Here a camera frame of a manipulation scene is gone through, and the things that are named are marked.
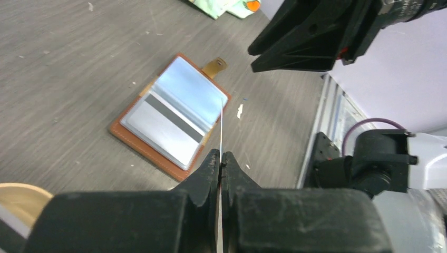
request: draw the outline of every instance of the leather tab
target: leather tab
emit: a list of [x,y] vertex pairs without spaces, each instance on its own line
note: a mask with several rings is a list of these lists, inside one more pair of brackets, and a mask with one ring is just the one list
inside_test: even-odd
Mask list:
[[227,68],[227,63],[222,60],[222,58],[216,58],[213,61],[209,62],[205,67],[202,68],[202,71],[205,72],[207,76],[211,79],[219,73],[220,71]]
[[146,86],[146,88],[144,88],[144,90],[142,90],[142,91],[140,92],[140,97],[144,96],[144,95],[149,91],[149,89],[153,86],[153,84],[155,83],[155,81],[156,81],[157,79],[158,79],[158,76],[156,76],[156,77],[149,83],[149,85]]

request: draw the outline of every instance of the cable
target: cable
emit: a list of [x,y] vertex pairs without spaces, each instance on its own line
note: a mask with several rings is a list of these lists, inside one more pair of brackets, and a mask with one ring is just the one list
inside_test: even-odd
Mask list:
[[366,119],[366,120],[362,120],[360,122],[357,122],[355,125],[353,125],[347,132],[345,137],[343,138],[343,143],[342,143],[342,156],[345,156],[345,152],[346,152],[346,143],[347,143],[347,139],[349,138],[349,136],[352,134],[352,132],[354,132],[354,130],[358,127],[360,127],[363,124],[367,124],[367,123],[371,123],[371,122],[381,122],[381,123],[386,123],[386,124],[390,124],[393,127],[397,128],[397,129],[405,129],[403,126],[401,126],[400,124],[392,121],[392,120],[388,120],[388,119],[383,119],[383,118],[371,118],[371,119]]

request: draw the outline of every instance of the open card wallet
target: open card wallet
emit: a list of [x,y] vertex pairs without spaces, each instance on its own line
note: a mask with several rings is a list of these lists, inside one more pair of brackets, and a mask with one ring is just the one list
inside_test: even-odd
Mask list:
[[213,78],[227,64],[221,58],[202,69],[183,54],[146,86],[110,125],[110,132],[183,181],[231,99]]

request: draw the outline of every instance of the tan bowl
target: tan bowl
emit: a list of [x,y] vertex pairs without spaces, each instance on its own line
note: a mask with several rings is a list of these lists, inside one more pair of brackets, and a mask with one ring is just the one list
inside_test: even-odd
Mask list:
[[42,188],[24,183],[0,183],[0,205],[32,228],[53,195]]

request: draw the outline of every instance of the orange object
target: orange object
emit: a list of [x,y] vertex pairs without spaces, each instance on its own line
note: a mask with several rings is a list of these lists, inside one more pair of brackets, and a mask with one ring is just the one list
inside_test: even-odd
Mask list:
[[249,9],[252,12],[256,12],[257,10],[259,10],[259,8],[261,8],[261,3],[258,0],[255,1],[251,1],[251,2],[247,2],[245,4],[245,6],[247,7],[247,9]]

